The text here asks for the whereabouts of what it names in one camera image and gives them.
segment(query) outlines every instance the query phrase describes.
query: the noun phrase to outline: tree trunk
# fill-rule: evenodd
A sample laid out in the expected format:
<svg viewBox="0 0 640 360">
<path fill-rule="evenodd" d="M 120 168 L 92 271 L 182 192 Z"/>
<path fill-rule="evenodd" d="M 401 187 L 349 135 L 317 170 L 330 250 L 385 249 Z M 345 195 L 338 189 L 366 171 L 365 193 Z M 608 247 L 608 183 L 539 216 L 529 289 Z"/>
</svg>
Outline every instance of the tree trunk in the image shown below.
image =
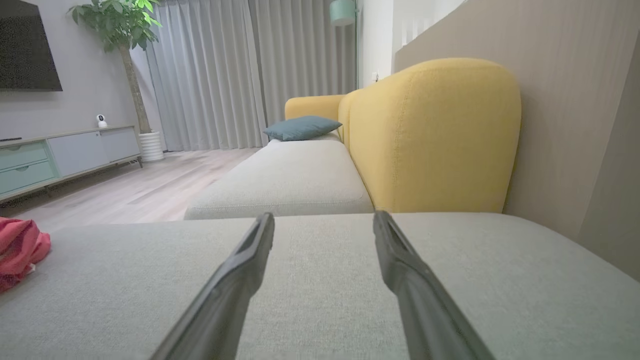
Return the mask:
<svg viewBox="0 0 640 360">
<path fill-rule="evenodd" d="M 127 73 L 127 79 L 129 80 L 129 88 L 131 89 L 131 95 L 133 96 L 133 103 L 136 105 L 136 113 L 138 114 L 138 124 L 140 125 L 140 133 L 147 134 L 151 132 L 149 126 L 149 119 L 147 118 L 147 111 L 145 110 L 145 103 L 142 101 L 142 94 L 140 93 L 140 86 L 138 84 L 138 78 L 136 72 L 133 69 L 133 61 L 131 60 L 131 53 L 129 47 L 126 45 L 119 45 L 118 50 L 122 55 L 122 61 L 124 62 L 124 70 Z"/>
</svg>

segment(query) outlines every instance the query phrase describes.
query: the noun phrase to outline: floor plank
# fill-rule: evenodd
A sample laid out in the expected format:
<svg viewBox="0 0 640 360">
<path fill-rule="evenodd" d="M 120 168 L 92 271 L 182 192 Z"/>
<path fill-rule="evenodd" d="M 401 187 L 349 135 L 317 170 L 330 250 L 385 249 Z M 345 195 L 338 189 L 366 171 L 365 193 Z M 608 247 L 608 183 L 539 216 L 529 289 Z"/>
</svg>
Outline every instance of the floor plank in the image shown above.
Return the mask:
<svg viewBox="0 0 640 360">
<path fill-rule="evenodd" d="M 93 224 L 182 220 L 190 200 L 254 149 L 169 152 L 157 163 L 126 165 L 2 204 L 0 216 L 33 219 L 41 231 Z"/>
</svg>

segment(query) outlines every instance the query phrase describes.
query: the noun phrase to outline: green drawer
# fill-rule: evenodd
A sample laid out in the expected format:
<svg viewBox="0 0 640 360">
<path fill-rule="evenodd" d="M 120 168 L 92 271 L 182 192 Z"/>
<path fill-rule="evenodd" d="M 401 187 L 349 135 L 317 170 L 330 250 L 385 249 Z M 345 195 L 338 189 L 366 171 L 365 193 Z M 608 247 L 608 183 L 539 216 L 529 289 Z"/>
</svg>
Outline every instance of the green drawer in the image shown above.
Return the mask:
<svg viewBox="0 0 640 360">
<path fill-rule="evenodd" d="M 43 142 L 26 143 L 11 147 L 0 147 L 0 171 L 39 160 L 46 160 Z"/>
<path fill-rule="evenodd" d="M 12 192 L 54 178 L 51 164 L 43 161 L 0 172 L 0 194 Z"/>
</svg>

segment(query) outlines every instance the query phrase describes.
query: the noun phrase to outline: ribbed pot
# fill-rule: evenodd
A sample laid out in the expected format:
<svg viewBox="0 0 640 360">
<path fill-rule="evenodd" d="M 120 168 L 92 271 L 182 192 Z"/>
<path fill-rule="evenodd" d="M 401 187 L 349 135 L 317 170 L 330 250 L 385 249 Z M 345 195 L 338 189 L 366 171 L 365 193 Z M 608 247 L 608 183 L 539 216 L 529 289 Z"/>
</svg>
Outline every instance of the ribbed pot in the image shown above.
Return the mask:
<svg viewBox="0 0 640 360">
<path fill-rule="evenodd" d="M 154 131 L 148 134 L 140 134 L 140 145 L 142 145 L 142 162 L 151 163 L 164 159 L 162 145 L 160 143 L 160 133 Z"/>
</svg>

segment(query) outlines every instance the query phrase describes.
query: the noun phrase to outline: curtain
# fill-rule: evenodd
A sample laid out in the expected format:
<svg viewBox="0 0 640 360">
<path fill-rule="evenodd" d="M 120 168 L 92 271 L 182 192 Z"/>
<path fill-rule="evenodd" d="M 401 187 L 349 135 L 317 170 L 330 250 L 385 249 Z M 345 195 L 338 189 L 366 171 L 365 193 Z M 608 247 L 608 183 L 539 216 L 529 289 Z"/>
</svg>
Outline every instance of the curtain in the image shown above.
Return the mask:
<svg viewBox="0 0 640 360">
<path fill-rule="evenodd" d="M 268 125 L 292 97 L 356 89 L 355 26 L 331 25 L 332 0 L 249 0 Z"/>
<path fill-rule="evenodd" d="M 355 27 L 331 0 L 166 0 L 147 51 L 167 148 L 267 144 L 291 97 L 356 88 Z"/>
<path fill-rule="evenodd" d="M 168 150 L 266 145 L 249 17 L 246 0 L 168 0 L 157 7 L 163 27 L 150 67 Z"/>
</svg>

